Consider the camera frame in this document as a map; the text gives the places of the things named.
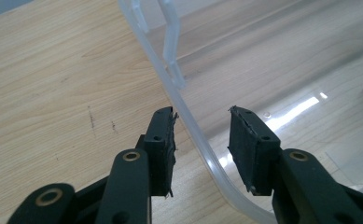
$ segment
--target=clear plastic bin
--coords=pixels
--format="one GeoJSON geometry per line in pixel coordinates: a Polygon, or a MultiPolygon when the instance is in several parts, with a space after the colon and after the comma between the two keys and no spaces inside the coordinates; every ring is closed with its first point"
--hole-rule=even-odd
{"type": "Polygon", "coordinates": [[[232,105],[255,111],[363,192],[363,0],[119,0],[234,207],[274,223],[227,150],[232,105]]]}

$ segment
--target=translucent plastic tray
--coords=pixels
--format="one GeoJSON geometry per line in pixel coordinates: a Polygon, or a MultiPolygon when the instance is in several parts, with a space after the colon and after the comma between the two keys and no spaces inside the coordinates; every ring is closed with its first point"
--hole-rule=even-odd
{"type": "Polygon", "coordinates": [[[232,105],[363,192],[363,0],[119,0],[224,197],[262,222],[227,150],[232,105]]]}

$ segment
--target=wooden surface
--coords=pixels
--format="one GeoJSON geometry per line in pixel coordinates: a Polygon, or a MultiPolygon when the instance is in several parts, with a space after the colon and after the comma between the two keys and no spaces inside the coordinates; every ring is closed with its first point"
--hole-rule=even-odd
{"type": "MultiPolygon", "coordinates": [[[[108,175],[170,105],[117,1],[39,1],[0,15],[0,223],[33,190],[108,175]]],[[[154,223],[248,223],[219,193],[182,121],[174,198],[154,223]]]]}

